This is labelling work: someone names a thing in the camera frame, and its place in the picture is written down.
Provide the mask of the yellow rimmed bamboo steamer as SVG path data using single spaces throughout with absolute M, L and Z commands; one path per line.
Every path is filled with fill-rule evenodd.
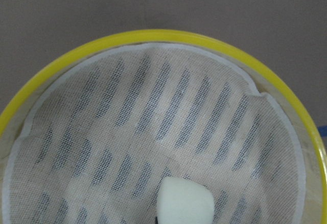
M 167 177 L 213 223 L 326 223 L 326 151 L 264 64 L 184 31 L 139 30 L 57 58 L 1 114 L 1 223 L 156 223 Z

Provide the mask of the white steamed bun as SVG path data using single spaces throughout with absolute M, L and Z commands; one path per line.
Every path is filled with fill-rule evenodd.
M 215 203 L 203 185 L 178 177 L 165 177 L 156 203 L 156 223 L 212 223 Z

